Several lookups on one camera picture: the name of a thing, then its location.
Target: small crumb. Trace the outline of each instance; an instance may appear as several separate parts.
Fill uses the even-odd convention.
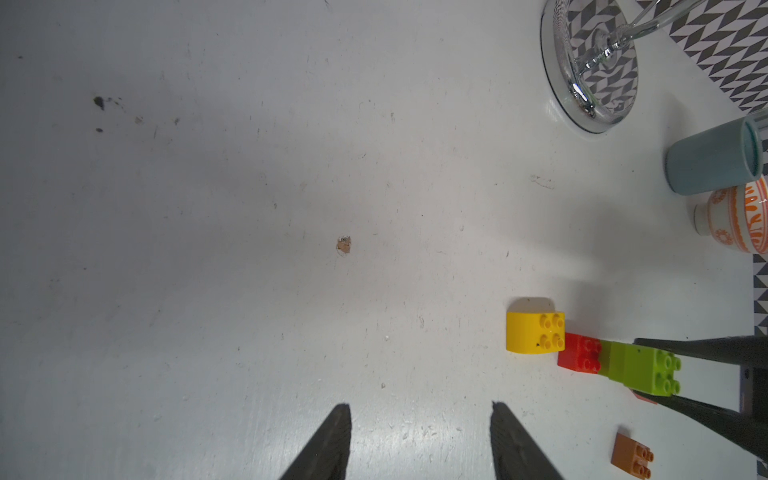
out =
[[[349,253],[349,249],[352,247],[352,239],[349,237],[340,237],[336,242],[336,249],[341,253]]]

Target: lego stud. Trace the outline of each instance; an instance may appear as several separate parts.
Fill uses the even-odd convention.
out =
[[[672,368],[672,359],[669,352],[663,350],[656,351],[656,365],[665,370]]]
[[[639,462],[635,462],[634,465],[632,465],[632,471],[636,474],[637,477],[650,478],[650,469],[640,465]]]
[[[665,379],[663,375],[660,373],[656,374],[656,385],[661,387],[661,389],[664,391],[664,393],[667,394],[667,396],[670,395],[672,392],[672,382]]]
[[[588,339],[584,341],[584,349],[588,352],[600,353],[603,351],[603,346],[600,344],[600,342],[595,342],[594,340]]]
[[[593,361],[590,359],[582,359],[581,360],[581,368],[583,370],[589,371],[589,372],[600,372],[600,362]]]

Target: white ceramic bowl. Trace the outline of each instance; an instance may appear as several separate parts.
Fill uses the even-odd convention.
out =
[[[763,177],[746,185],[716,190],[705,204],[696,205],[696,231],[699,235],[711,235],[733,250],[768,252],[767,200]]]

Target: orange floral pattern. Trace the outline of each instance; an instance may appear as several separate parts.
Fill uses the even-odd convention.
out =
[[[728,190],[718,190],[712,194],[712,204],[717,205],[721,201],[725,200],[725,196],[728,195]]]
[[[715,230],[715,240],[722,243],[723,245],[733,245],[733,238],[731,237],[730,233],[723,230],[722,228]]]
[[[747,184],[744,188],[744,213],[746,214],[746,228],[750,231],[752,245],[757,253],[765,253],[768,250],[766,242],[766,183],[764,178],[758,179],[754,187]]]

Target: black and white chevron pattern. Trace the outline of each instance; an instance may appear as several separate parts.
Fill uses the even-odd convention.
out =
[[[572,0],[568,5],[568,27],[574,56],[579,57],[592,48],[593,32],[598,25],[607,31],[625,25],[626,19],[617,17],[621,9],[614,0]],[[637,56],[634,49],[622,51],[616,65],[599,65],[584,75],[584,82],[592,94],[613,111],[628,109],[637,94]]]
[[[650,0],[638,2],[643,8]],[[655,15],[672,0],[661,0]],[[768,0],[709,0],[666,27],[675,42],[746,113],[768,104]]]
[[[768,335],[768,262],[761,255],[752,255],[755,299],[755,335]]]

